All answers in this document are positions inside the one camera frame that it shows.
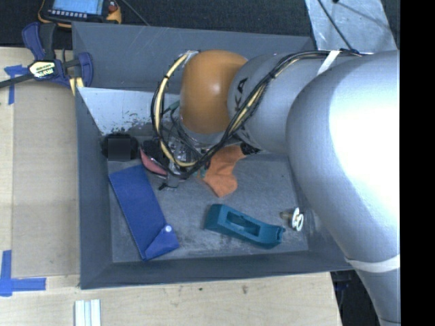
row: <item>orange cloth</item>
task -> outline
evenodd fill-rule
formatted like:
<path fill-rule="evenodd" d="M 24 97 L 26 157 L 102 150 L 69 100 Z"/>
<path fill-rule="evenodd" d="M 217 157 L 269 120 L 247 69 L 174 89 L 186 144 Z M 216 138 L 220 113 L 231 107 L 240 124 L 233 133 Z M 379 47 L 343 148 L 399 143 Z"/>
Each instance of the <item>orange cloth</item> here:
<path fill-rule="evenodd" d="M 232 174 L 232 170 L 237 161 L 243 157 L 245 155 L 240 146 L 232 145 L 220 149 L 211 158 L 210 167 L 206 170 L 203 180 L 218 197 L 224 197 L 237 189 L 237 180 Z"/>

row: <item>digital display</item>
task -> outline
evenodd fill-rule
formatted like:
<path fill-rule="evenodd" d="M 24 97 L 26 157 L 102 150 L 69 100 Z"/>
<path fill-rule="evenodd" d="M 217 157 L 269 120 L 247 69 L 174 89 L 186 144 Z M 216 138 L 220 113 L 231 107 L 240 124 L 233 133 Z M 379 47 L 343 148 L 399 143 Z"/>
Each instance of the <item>digital display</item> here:
<path fill-rule="evenodd" d="M 54 0 L 53 10 L 101 15 L 103 0 Z"/>

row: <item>teal plastic object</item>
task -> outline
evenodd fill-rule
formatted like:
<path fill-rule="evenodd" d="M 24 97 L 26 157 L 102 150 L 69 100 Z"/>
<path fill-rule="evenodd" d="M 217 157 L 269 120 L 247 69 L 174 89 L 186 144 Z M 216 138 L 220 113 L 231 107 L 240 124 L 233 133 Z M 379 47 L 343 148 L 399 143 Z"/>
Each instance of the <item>teal plastic object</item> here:
<path fill-rule="evenodd" d="M 258 221 L 223 204 L 213 204 L 210 207 L 205 219 L 205 228 L 266 249 L 276 247 L 282 241 L 285 232 L 284 227 Z"/>

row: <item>wooden table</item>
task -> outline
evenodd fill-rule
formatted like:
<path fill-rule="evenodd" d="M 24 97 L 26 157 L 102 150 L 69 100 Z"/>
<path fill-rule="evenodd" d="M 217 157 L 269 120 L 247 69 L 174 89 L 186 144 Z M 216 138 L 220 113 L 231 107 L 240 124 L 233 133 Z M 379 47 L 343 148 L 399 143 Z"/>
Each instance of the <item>wooden table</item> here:
<path fill-rule="evenodd" d="M 0 80 L 8 78 L 3 72 L 5 66 L 27 65 L 31 60 L 26 49 L 0 48 Z M 30 86 L 44 84 L 29 82 L 20 89 L 17 86 L 17 95 Z M 12 237 L 29 240 L 26 236 L 13 236 L 13 231 L 19 230 L 12 228 L 14 204 L 19 203 L 12 189 L 14 105 L 19 103 L 8 105 L 7 96 L 7 88 L 0 90 L 0 251 L 14 246 Z M 46 231 L 44 238 L 39 235 L 38 241 L 56 245 L 56 224 L 47 219 L 44 226 L 52 230 Z M 12 264 L 15 259 L 20 261 L 14 257 L 14 251 L 12 257 Z M 60 262 L 70 263 L 62 257 Z M 46 291 L 15 292 L 11 297 L 0 297 L 0 325 L 73 325 L 74 302 L 92 299 L 101 300 L 103 326 L 342 325 L 329 273 L 87 291 L 78 287 L 79 279 L 79 274 L 49 276 Z"/>

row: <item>dark floor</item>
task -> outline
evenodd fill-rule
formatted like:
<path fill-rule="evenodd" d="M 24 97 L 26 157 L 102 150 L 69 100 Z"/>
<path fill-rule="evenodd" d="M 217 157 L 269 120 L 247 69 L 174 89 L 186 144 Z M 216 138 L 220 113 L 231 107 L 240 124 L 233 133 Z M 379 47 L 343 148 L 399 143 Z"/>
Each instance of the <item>dark floor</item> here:
<path fill-rule="evenodd" d="M 280 35 L 311 34 L 304 0 L 127 0 L 153 26 Z M 400 48 L 400 0 L 382 0 Z M 41 0 L 0 0 L 0 46 L 22 47 L 21 30 L 37 20 Z M 124 24 L 143 24 L 124 4 Z M 72 48 L 71 33 L 58 31 L 58 49 Z M 332 273 L 344 326 L 378 325 L 364 286 L 355 272 Z"/>

